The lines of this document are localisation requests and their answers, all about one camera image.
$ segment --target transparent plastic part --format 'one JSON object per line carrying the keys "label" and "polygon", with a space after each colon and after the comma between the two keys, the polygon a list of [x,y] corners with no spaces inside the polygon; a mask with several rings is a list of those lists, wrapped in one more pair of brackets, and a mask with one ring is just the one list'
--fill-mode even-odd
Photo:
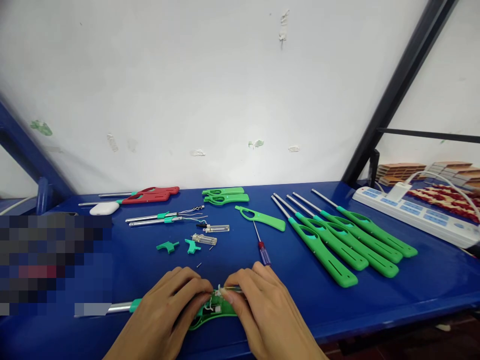
{"label": "transparent plastic part", "polygon": [[207,225],[204,229],[206,233],[221,233],[230,231],[230,225]]}
{"label": "transparent plastic part", "polygon": [[216,237],[206,236],[206,235],[203,235],[203,234],[193,234],[191,236],[191,239],[194,242],[197,242],[197,243],[200,243],[200,244],[217,245],[217,238]]}

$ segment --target wire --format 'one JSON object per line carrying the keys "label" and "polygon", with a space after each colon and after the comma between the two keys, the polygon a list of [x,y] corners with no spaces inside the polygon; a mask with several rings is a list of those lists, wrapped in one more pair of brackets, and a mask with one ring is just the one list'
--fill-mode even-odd
{"label": "wire", "polygon": [[480,211],[479,211],[479,208],[475,206],[474,202],[472,201],[472,199],[470,199],[467,194],[465,194],[462,190],[460,190],[458,187],[456,187],[454,184],[452,184],[452,182],[446,178],[444,178],[442,175],[439,175],[437,173],[434,173],[434,172],[430,172],[430,171],[419,171],[419,172],[416,172],[412,175],[410,175],[410,177],[405,180],[405,184],[409,184],[412,179],[417,176],[418,174],[430,174],[430,175],[435,175],[437,178],[440,178],[442,179],[444,182],[446,182],[448,185],[450,185],[457,193],[459,193],[460,195],[462,195],[466,202],[471,206],[471,208],[473,209],[473,211],[475,212],[476,214],[476,217],[478,218],[478,221],[480,222]]}
{"label": "wire", "polygon": [[5,210],[0,212],[0,216],[5,215],[6,213],[8,213],[13,208],[16,208],[18,205],[23,204],[24,202],[27,202],[28,200],[35,199],[35,198],[36,198],[36,196],[30,196],[30,197],[24,198],[23,200],[20,200],[19,202],[14,203],[12,206],[7,207]]}
{"label": "wire", "polygon": [[195,215],[203,215],[203,212],[195,212],[193,214],[186,214],[182,212],[177,212],[177,214],[181,214],[182,216],[195,216]]}
{"label": "wire", "polygon": [[381,192],[385,194],[385,190],[384,188],[382,187],[382,185],[380,185],[380,183],[378,181],[375,181],[375,184],[378,185],[378,187],[380,188]]}
{"label": "wire", "polygon": [[181,219],[182,220],[193,220],[193,221],[199,222],[200,224],[206,224],[207,223],[206,220],[198,220],[198,219],[203,219],[203,218],[208,218],[208,217],[209,217],[208,215],[205,215],[205,216],[200,216],[200,217],[182,217]]}
{"label": "wire", "polygon": [[190,212],[192,212],[192,211],[202,210],[204,207],[205,207],[205,205],[197,206],[197,207],[191,208],[190,210],[180,211],[179,214],[185,214],[185,213],[190,213]]}

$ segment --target power strip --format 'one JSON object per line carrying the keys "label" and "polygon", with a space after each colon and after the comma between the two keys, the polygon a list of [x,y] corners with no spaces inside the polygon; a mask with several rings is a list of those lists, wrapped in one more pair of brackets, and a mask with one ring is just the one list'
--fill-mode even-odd
{"label": "power strip", "polygon": [[475,225],[404,199],[388,200],[384,193],[371,187],[359,188],[353,199],[459,248],[467,249],[480,242],[480,232]]}

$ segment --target hand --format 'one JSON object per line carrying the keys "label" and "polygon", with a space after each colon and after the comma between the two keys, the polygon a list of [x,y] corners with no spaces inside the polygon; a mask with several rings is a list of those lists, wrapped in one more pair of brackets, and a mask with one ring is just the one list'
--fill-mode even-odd
{"label": "hand", "polygon": [[245,329],[248,346],[257,359],[326,359],[289,291],[270,266],[256,262],[252,269],[230,275],[225,287],[239,285],[248,300],[220,289]]}
{"label": "hand", "polygon": [[143,297],[103,359],[175,359],[213,290],[189,267],[167,272]]}

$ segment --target screwdriver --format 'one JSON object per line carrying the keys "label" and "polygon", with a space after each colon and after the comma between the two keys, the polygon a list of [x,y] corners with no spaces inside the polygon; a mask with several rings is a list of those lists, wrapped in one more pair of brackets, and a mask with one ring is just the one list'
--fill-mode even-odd
{"label": "screwdriver", "polygon": [[257,230],[257,225],[255,225],[255,221],[252,221],[252,223],[253,223],[253,226],[255,227],[256,236],[258,237],[258,241],[259,241],[258,248],[260,249],[260,255],[261,255],[261,260],[263,261],[263,265],[272,266],[272,263],[270,262],[269,253],[265,248],[265,244],[262,240],[260,240],[260,235],[259,235],[259,231]]}

